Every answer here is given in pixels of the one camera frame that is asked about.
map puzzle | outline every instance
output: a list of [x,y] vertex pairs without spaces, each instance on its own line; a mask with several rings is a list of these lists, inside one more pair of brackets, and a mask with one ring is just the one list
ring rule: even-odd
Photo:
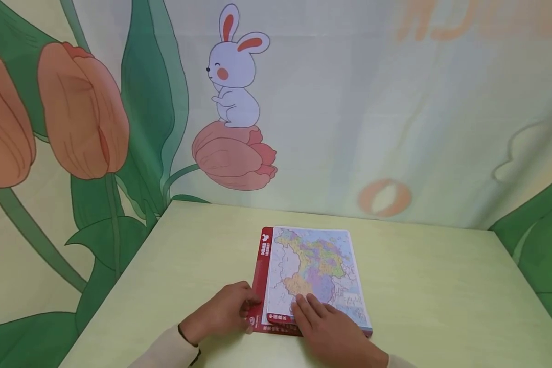
[[273,228],[265,311],[292,316],[295,295],[308,293],[349,315],[361,329],[372,330],[350,233]]

cartoon rabbit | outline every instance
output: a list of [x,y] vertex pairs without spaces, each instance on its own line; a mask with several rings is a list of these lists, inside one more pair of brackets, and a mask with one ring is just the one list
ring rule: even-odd
[[248,33],[233,42],[239,24],[239,10],[235,4],[227,5],[219,19],[221,42],[213,47],[206,72],[218,96],[217,112],[227,127],[247,128],[260,117],[260,106],[245,89],[256,77],[256,64],[252,54],[263,53],[270,44],[267,35],[261,32]]

rabbit ear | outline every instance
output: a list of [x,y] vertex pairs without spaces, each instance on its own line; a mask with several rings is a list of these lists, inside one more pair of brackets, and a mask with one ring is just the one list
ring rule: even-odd
[[250,54],[259,54],[270,46],[270,39],[262,32],[252,32],[241,37],[237,42],[237,51],[247,51]]
[[235,4],[229,4],[221,12],[219,19],[219,35],[222,42],[229,42],[233,39],[239,25],[239,10]]

pink cheek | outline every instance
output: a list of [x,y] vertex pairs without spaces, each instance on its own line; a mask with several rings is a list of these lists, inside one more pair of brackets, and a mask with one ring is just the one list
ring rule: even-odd
[[229,72],[224,67],[220,67],[219,70],[217,70],[217,77],[225,81],[227,78],[229,78]]

orange circle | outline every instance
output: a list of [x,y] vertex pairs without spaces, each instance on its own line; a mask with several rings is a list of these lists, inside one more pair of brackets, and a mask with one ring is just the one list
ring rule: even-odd
[[217,70],[217,77],[225,81],[227,78],[229,78],[229,72],[224,67],[219,67],[219,70]]
[[[374,213],[372,211],[372,202],[374,201],[374,198],[376,198],[376,196],[388,186],[396,186],[397,194],[395,196],[395,201],[393,201],[387,208]],[[412,195],[409,187],[394,179],[380,179],[372,182],[364,187],[358,195],[358,206],[360,206],[360,209],[365,213],[379,217],[395,216],[406,210],[408,206],[411,205],[411,201]]]

